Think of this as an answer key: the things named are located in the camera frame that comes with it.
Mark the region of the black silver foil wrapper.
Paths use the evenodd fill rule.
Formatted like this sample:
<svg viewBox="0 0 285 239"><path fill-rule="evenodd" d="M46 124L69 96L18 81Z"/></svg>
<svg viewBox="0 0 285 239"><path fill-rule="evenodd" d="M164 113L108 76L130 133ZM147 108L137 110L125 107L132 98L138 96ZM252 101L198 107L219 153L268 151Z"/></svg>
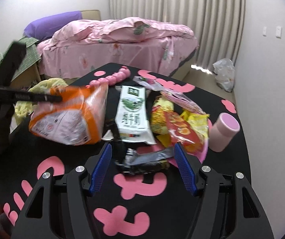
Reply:
<svg viewBox="0 0 285 239"><path fill-rule="evenodd" d="M134 149L128 149L122 161L115 160L117 170L124 175L140 175L155 173L170 167L169 160L174 157L173 147L160 151L139 154Z"/></svg>

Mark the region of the yellow red snack wrapper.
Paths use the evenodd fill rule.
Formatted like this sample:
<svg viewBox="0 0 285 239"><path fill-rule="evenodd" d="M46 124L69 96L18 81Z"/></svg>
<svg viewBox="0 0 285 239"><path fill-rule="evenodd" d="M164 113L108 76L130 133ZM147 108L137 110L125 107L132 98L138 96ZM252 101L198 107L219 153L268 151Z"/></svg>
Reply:
<svg viewBox="0 0 285 239"><path fill-rule="evenodd" d="M180 142L188 153L198 154L208 140L208 118L188 110L178 114L173 102L159 96L152 106L151 130L165 147Z"/></svg>

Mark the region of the white green milk carton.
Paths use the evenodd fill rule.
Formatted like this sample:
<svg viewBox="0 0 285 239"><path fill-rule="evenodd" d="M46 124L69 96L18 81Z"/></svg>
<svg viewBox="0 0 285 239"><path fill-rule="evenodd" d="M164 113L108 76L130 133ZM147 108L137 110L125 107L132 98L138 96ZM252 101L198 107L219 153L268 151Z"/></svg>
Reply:
<svg viewBox="0 0 285 239"><path fill-rule="evenodd" d="M115 122L123 142L156 144L147 118L143 87L121 87Z"/></svg>

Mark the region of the wooden nightstand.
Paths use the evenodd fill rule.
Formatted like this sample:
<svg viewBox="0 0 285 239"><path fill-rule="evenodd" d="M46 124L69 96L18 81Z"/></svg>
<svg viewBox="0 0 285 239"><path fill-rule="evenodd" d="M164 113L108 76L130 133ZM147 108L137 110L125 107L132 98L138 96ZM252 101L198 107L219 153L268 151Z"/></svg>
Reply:
<svg viewBox="0 0 285 239"><path fill-rule="evenodd" d="M41 82L37 64L33 64L28 69L15 77L10 84L11 88L30 88L31 86Z"/></svg>

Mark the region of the bed with pink bedding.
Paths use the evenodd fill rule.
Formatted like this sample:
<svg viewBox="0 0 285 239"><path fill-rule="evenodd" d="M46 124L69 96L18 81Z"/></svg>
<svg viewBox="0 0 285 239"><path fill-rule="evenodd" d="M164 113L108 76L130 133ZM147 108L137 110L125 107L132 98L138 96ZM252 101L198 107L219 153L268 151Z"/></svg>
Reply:
<svg viewBox="0 0 285 239"><path fill-rule="evenodd" d="M40 74L73 79L108 63L168 76L198 47L185 25L127 17L69 22L36 48Z"/></svg>

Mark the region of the pink beaded toy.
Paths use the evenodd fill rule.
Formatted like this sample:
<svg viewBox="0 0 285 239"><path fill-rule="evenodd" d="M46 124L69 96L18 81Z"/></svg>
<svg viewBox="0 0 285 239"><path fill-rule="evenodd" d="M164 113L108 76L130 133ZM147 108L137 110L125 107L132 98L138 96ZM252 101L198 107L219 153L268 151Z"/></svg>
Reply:
<svg viewBox="0 0 285 239"><path fill-rule="evenodd" d="M103 70L95 71L94 76L99 77L99 79L91 80L86 88L99 87L101 85L107 84L108 86L114 86L117 83L124 81L129 78L131 71L126 66L121 66L118 72L114 72L112 75L106 75Z"/></svg>

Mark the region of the pink clear candy wrapper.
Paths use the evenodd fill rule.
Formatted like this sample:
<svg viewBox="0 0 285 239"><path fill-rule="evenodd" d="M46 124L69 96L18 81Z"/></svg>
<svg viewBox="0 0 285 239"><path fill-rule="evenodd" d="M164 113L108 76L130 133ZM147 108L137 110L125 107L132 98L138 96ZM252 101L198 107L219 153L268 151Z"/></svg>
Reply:
<svg viewBox="0 0 285 239"><path fill-rule="evenodd" d="M164 96L167 100L177 104L189 112L196 114L206 114L198 104L189 99L183 93L174 91L170 88L165 88L156 80L136 75L134 76L133 81L147 88L148 90L160 92L162 96Z"/></svg>

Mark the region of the white wall socket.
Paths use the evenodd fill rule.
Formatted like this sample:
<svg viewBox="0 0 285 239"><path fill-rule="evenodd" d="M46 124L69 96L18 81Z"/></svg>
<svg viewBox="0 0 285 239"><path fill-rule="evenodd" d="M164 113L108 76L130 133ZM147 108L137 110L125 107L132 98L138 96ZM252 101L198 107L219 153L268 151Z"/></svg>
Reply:
<svg viewBox="0 0 285 239"><path fill-rule="evenodd" d="M263 37L267 36L267 27L266 26L263 27L262 35L263 35Z"/></svg>

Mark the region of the yellow bag lined trash bin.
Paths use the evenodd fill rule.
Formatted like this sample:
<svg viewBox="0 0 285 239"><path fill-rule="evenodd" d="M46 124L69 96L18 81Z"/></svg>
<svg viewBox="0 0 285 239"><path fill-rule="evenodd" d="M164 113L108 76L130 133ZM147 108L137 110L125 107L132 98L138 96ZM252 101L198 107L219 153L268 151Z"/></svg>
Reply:
<svg viewBox="0 0 285 239"><path fill-rule="evenodd" d="M28 90L29 93L35 93L36 99L41 98L41 94L50 94L50 89L58 86L66 87L67 83L61 78L50 78L43 80ZM18 101L14 107L14 119L19 125L28 115L30 115L38 101Z"/></svg>

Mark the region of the white plastic bag on floor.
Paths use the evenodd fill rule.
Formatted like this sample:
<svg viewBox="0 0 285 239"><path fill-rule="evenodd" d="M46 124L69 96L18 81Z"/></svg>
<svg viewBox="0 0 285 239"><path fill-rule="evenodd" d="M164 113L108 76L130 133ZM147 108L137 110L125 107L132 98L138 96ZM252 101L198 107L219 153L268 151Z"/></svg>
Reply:
<svg viewBox="0 0 285 239"><path fill-rule="evenodd" d="M234 88L235 67L228 58L223 58L213 64L215 81L226 92L232 92Z"/></svg>

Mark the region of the pink cylindrical cup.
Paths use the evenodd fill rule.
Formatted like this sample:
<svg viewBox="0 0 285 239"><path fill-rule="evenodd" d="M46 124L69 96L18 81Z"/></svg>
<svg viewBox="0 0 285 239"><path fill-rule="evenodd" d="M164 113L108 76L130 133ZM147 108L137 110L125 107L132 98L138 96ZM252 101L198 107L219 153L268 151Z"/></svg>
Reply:
<svg viewBox="0 0 285 239"><path fill-rule="evenodd" d="M222 152L239 131L239 122L230 114L221 113L209 129L209 148L214 152Z"/></svg>

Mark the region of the white wall switch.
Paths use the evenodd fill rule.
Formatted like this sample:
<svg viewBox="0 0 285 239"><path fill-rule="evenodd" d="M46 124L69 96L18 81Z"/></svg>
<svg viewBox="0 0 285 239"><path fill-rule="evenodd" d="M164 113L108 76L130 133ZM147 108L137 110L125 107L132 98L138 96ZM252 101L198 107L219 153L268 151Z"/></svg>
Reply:
<svg viewBox="0 0 285 239"><path fill-rule="evenodd" d="M282 27L281 26L277 26L276 27L276 34L275 34L276 38L281 38L282 37Z"/></svg>

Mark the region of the green checkered cloth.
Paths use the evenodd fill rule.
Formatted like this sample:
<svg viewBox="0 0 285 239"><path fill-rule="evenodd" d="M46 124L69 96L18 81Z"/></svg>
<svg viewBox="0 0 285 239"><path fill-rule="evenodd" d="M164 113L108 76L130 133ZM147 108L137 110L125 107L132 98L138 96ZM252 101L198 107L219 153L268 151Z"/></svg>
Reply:
<svg viewBox="0 0 285 239"><path fill-rule="evenodd" d="M0 61L0 85L9 86L24 71L40 61L36 38L14 40Z"/></svg>

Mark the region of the beige striped curtain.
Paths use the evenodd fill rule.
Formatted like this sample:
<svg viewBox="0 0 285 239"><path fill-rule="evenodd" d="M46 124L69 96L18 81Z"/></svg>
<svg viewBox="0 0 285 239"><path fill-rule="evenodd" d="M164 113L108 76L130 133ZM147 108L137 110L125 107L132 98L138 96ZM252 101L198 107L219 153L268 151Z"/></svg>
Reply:
<svg viewBox="0 0 285 239"><path fill-rule="evenodd" d="M199 42L195 64L211 69L216 61L236 62L246 0L109 0L112 18L129 16L183 24Z"/></svg>

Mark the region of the orange plastic snack bag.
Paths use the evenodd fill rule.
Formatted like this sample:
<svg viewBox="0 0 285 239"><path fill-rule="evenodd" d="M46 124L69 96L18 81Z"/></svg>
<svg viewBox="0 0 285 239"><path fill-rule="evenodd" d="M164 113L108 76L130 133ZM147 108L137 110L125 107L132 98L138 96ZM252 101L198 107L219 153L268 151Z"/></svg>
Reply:
<svg viewBox="0 0 285 239"><path fill-rule="evenodd" d="M59 103L38 103L29 121L36 136L64 145L96 144L101 141L106 114L108 85L56 86L50 94Z"/></svg>

